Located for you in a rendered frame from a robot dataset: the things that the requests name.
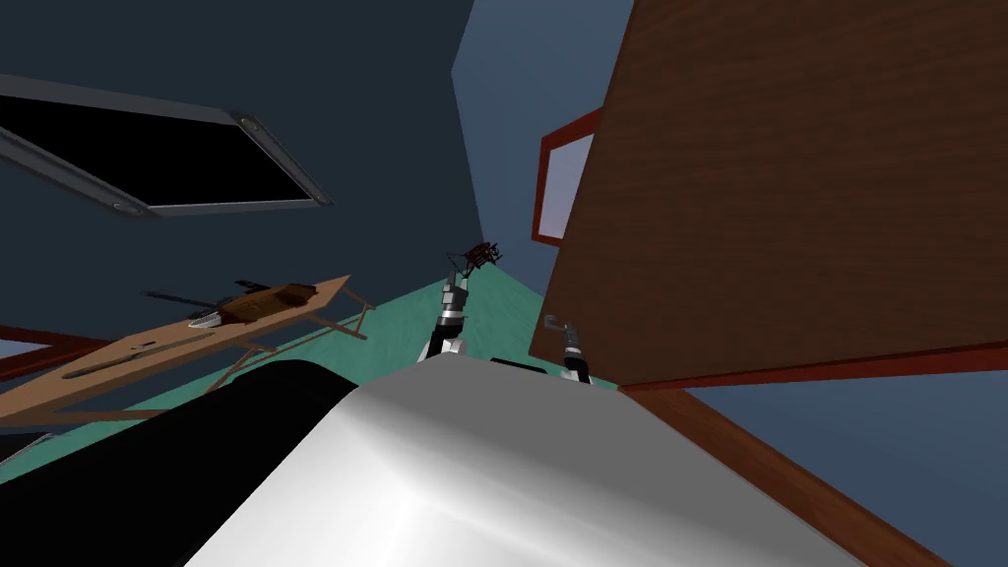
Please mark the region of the red framed window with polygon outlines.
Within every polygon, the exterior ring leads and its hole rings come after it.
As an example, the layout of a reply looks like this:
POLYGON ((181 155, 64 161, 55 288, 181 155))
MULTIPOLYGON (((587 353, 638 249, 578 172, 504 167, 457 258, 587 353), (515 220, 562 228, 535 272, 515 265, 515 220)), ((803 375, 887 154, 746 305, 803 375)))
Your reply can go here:
POLYGON ((532 240, 559 247, 601 109, 543 136, 537 166, 532 240))
POLYGON ((0 355, 0 383, 66 364, 110 341, 0 325, 0 346, 6 343, 30 349, 0 355))

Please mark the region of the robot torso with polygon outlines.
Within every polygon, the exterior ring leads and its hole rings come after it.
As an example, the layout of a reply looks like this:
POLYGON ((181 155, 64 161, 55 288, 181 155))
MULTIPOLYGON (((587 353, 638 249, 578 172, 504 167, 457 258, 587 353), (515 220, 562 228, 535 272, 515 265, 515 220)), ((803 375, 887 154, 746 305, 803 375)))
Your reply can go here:
POLYGON ((185 567, 865 567, 627 396, 460 354, 338 402, 185 567))

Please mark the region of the brown wooden door leaf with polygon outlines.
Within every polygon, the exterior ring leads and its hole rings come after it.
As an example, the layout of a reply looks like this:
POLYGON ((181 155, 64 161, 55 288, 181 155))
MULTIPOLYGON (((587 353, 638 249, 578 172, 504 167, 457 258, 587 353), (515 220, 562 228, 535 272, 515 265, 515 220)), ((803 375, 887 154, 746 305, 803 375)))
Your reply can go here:
POLYGON ((541 313, 629 390, 1008 369, 1008 0, 635 0, 541 313))

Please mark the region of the light wooden table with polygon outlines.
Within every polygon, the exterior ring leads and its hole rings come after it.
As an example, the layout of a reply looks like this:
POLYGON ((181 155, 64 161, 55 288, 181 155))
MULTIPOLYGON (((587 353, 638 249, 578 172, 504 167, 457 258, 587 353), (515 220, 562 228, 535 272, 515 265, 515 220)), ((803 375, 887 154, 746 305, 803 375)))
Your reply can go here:
POLYGON ((199 329, 182 321, 116 341, 0 394, 0 428, 149 418, 153 416, 151 410, 73 411, 71 407, 210 354, 242 348, 242 357, 212 383, 211 387, 216 389, 236 372, 279 356, 280 349, 262 346, 258 340, 302 321, 319 324, 326 334, 337 331, 359 339, 361 324, 374 308, 364 298, 352 297, 360 303, 361 312, 344 323, 334 323, 319 315, 338 294, 349 293, 347 281, 347 277, 341 277, 317 284, 316 295, 305 305, 254 323, 199 329))

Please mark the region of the black grey-framed wall screen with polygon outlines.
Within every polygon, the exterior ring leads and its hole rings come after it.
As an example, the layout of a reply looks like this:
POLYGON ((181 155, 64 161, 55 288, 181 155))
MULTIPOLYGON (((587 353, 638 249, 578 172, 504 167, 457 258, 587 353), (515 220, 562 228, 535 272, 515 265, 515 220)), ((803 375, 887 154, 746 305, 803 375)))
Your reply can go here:
POLYGON ((332 205, 252 114, 4 74, 0 159, 131 218, 332 205))

